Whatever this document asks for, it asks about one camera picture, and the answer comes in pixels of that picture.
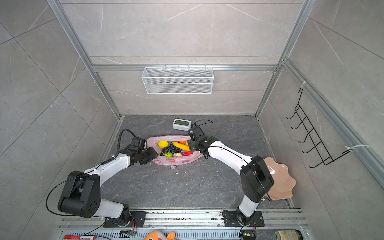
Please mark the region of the pink plastic shopping bag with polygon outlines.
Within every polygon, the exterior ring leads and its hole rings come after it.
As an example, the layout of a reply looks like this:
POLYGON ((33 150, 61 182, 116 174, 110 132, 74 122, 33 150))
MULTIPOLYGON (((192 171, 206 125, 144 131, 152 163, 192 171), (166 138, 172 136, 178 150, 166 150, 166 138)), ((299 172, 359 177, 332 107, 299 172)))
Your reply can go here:
POLYGON ((172 169, 174 169, 176 166, 189 164, 202 158, 203 155, 198 151, 195 151, 193 152, 193 154, 183 157, 166 157, 161 155, 162 149, 158 146, 158 142, 179 142, 188 140, 191 140, 191 138, 189 136, 183 135, 167 135, 160 137, 151 137, 147 139, 149 147, 152 147, 159 154, 159 156, 156 157, 153 162, 157 165, 170 166, 172 169))

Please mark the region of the pink wavy plate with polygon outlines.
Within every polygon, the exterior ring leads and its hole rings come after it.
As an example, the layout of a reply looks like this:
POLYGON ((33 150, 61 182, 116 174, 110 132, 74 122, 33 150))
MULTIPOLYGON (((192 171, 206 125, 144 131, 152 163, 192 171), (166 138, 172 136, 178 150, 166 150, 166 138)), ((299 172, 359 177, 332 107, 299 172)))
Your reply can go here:
POLYGON ((268 192, 270 199, 278 201, 292 198, 293 188, 297 182, 290 176, 288 167, 284 164, 276 163, 271 157, 265 158, 264 162, 275 182, 268 192))

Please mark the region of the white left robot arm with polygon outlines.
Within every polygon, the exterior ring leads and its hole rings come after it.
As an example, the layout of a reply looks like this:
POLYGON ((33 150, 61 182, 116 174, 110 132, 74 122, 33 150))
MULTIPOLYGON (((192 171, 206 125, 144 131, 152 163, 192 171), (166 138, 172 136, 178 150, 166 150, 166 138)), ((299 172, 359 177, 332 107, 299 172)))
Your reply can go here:
POLYGON ((122 129, 116 153, 93 168, 71 172, 61 182, 64 187, 58 201, 58 211, 54 212, 49 207, 46 209, 61 217, 101 217, 119 227, 126 227, 134 220, 129 206, 102 199, 101 187, 120 171, 135 163, 146 165, 158 155, 147 140, 137 137, 129 129, 122 129))

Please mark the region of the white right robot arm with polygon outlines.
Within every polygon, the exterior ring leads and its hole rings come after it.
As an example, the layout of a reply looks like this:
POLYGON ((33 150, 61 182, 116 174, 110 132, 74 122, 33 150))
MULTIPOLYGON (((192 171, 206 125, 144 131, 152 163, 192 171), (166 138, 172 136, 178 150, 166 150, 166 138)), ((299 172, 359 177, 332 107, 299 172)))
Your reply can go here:
POLYGON ((227 147, 217 138, 206 135, 200 125, 193 123, 188 133, 191 139, 188 146, 198 151, 205 159, 214 158, 234 170, 241 179, 244 197, 235 212, 230 212, 227 220, 240 226, 249 226, 256 221, 257 209, 275 181, 267 164, 260 156, 250 157, 227 147))

